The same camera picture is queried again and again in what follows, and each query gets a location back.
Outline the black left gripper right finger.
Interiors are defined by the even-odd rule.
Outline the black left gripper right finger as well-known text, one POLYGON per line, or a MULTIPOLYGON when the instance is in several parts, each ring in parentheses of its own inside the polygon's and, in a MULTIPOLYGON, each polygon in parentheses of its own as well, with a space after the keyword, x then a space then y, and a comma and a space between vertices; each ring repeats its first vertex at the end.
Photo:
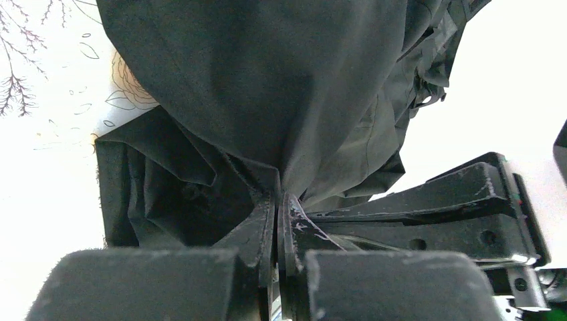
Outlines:
POLYGON ((277 214, 289 320, 499 320, 486 275, 452 251, 348 251, 285 194, 277 214))

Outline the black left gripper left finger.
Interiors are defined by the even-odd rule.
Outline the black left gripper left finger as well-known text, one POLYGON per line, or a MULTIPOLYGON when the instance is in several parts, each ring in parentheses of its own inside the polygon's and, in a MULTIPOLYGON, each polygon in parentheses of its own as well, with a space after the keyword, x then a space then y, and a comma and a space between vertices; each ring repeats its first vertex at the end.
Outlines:
POLYGON ((52 269, 28 320, 269 320, 275 198, 212 247, 76 251, 52 269))

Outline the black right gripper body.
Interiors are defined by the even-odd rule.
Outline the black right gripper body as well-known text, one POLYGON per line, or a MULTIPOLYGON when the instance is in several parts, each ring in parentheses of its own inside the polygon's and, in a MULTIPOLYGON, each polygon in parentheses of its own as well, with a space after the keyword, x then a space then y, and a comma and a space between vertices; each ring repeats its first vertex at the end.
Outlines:
POLYGON ((521 319, 565 319, 566 268, 548 267, 551 255, 525 182, 504 155, 488 152, 430 181, 468 199, 442 218, 482 221, 469 256, 485 269, 495 294, 506 296, 521 319))

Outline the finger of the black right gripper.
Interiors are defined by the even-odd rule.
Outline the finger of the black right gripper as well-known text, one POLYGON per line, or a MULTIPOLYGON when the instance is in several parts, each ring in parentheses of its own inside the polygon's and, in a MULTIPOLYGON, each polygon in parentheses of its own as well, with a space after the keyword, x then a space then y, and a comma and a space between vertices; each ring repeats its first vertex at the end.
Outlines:
POLYGON ((510 204, 499 169, 478 162, 406 191, 308 217, 315 223, 437 223, 475 213, 491 215, 510 204))
POLYGON ((538 254, 515 219, 491 215, 429 225, 378 222, 318 224, 328 235, 383 249, 454 251, 486 264, 532 264, 538 254))

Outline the black zip jacket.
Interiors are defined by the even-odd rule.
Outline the black zip jacket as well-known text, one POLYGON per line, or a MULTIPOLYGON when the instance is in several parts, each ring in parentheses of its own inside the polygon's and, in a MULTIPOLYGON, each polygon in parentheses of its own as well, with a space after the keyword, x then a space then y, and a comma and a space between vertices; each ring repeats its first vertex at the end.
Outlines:
POLYGON ((405 173, 484 1, 99 1, 157 106, 96 141, 106 243, 213 245, 267 194, 309 211, 405 173))

